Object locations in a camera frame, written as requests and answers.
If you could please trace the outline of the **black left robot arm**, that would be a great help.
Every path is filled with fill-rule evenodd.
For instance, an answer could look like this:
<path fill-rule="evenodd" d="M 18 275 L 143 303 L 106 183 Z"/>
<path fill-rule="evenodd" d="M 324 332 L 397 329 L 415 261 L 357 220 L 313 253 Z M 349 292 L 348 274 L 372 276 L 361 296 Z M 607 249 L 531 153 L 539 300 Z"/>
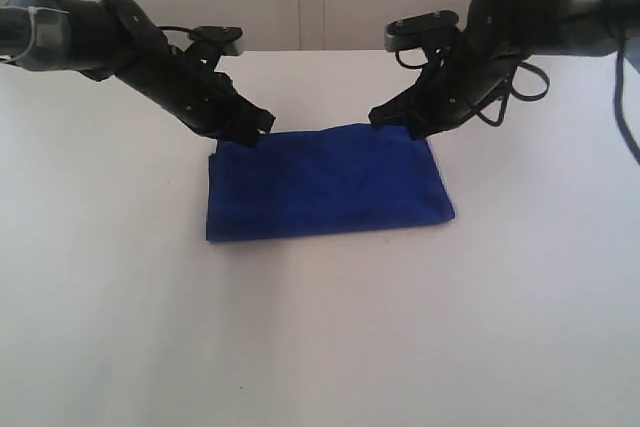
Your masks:
<path fill-rule="evenodd" d="M 238 56 L 238 27 L 185 29 L 182 50 L 133 0 L 10 0 L 1 8 L 1 60 L 31 72 L 75 71 L 114 77 L 195 134 L 254 146 L 275 117 L 217 69 Z"/>

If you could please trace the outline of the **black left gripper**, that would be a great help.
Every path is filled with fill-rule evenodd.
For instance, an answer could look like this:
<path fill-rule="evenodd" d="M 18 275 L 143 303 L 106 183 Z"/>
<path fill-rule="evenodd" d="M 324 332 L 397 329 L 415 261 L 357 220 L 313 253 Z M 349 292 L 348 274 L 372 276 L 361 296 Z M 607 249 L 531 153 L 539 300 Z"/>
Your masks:
<path fill-rule="evenodd" d="M 255 147 L 276 117 L 242 97 L 215 69 L 176 46 L 164 49 L 165 107 L 194 133 Z"/>

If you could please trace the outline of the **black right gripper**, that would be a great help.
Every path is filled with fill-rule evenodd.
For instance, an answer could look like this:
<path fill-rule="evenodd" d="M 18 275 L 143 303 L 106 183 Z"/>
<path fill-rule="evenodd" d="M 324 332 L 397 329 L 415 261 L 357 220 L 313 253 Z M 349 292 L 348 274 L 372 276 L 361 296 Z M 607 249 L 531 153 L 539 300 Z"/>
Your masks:
<path fill-rule="evenodd" d="M 442 69 L 368 114 L 375 128 L 408 128 L 413 140 L 458 128 L 470 120 L 486 98 L 515 68 L 513 55 L 483 55 L 468 47 L 453 51 Z"/>

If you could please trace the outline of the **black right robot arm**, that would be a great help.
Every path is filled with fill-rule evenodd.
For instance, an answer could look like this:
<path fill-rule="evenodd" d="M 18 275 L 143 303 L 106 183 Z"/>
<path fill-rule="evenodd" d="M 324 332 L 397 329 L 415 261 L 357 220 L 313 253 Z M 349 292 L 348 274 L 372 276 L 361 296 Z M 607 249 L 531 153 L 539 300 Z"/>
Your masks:
<path fill-rule="evenodd" d="M 386 26 L 386 51 L 420 49 L 426 61 L 412 86 L 370 111 L 373 126 L 404 126 L 414 139 L 456 129 L 513 95 L 529 57 L 604 57 L 638 37 L 639 0 L 472 0 L 464 29 L 458 20 L 441 10 Z"/>

